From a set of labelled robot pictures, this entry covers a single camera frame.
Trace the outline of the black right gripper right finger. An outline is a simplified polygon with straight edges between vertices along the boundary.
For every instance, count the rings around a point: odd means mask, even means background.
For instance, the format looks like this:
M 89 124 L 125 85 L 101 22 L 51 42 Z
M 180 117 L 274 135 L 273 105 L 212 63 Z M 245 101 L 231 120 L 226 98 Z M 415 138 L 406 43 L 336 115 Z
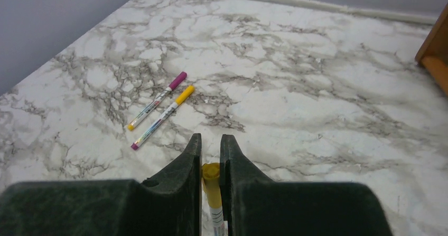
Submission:
M 277 182 L 233 135 L 220 143 L 220 191 L 230 235 L 391 235 L 373 191 L 361 183 Z

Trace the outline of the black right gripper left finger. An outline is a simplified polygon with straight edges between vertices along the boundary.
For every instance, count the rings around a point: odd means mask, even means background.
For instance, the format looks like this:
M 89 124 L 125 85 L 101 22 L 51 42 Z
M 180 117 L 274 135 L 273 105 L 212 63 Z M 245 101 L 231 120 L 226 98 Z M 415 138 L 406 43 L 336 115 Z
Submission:
M 21 182 L 1 194 L 1 235 L 200 235 L 202 141 L 133 179 Z

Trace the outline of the yellow pen cap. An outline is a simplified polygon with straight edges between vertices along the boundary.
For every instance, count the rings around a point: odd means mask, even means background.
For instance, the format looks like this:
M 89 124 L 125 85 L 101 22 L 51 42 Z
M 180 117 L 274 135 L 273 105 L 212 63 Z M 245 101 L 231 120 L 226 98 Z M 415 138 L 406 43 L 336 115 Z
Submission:
M 219 185 L 220 164 L 210 163 L 202 166 L 202 181 L 208 204 L 213 209 L 222 208 Z

